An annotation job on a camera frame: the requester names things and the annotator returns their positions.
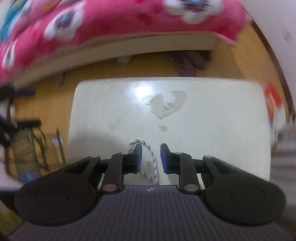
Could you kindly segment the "white black speckled shoelace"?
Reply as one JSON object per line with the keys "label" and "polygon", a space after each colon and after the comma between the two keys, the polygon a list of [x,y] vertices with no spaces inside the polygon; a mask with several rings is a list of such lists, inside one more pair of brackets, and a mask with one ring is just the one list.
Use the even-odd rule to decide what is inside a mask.
{"label": "white black speckled shoelace", "polygon": [[140,173],[146,180],[149,180],[153,185],[159,185],[159,168],[156,154],[149,145],[144,140],[134,139],[130,142],[128,147],[128,152],[131,153],[135,150],[137,145],[141,145],[141,147],[145,147],[149,151],[150,158],[148,160],[148,165],[146,167],[140,167]]}

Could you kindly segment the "green folding stool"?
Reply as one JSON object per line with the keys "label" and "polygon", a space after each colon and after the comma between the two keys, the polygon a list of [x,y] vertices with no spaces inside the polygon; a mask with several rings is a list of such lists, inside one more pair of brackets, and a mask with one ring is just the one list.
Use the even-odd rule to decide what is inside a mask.
{"label": "green folding stool", "polygon": [[28,183],[67,165],[59,129],[45,134],[40,120],[18,121],[11,139],[16,176]]}

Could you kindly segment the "red gift box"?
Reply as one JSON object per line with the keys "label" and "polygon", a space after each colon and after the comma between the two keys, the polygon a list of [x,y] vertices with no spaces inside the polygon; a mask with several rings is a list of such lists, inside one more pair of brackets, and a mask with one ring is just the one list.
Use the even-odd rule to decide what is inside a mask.
{"label": "red gift box", "polygon": [[272,84],[264,85],[263,92],[265,96],[268,117],[270,120],[272,120],[275,112],[281,106],[281,97]]}

